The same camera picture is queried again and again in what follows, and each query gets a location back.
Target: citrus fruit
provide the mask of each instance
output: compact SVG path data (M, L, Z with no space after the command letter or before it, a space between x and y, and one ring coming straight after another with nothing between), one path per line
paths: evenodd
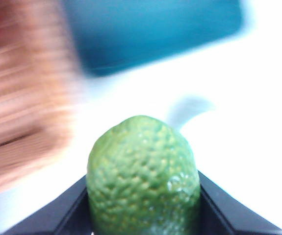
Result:
M194 235L200 182L192 150L167 124L128 118L94 144L87 190L95 235Z

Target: blurry wooden object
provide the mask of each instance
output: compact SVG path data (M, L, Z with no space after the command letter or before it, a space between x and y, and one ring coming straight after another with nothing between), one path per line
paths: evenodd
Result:
M0 0L0 192L68 143L71 45L57 1Z

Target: blurry blue object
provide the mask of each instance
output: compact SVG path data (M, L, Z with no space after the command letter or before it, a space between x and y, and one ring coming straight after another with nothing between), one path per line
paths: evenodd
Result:
M242 24L239 0L61 0L82 66L107 75L218 40Z

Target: green lime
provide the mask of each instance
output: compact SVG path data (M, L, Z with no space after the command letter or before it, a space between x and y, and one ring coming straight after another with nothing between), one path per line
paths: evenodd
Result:
M167 124L128 118L94 144L87 190L95 235L194 235L200 181L192 150Z

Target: white surface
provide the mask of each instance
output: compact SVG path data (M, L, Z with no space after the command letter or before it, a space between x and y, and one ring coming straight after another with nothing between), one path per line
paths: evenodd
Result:
M191 106L198 105L195 97L214 107L181 129L199 170L282 228L282 1L251 0L243 5L247 21L231 38L86 80L87 102L68 157L0 195L0 211L6 208L0 214L0 232L84 175L94 141L108 128L137 114L169 122L179 102L193 98ZM26 196L34 203L24 200Z

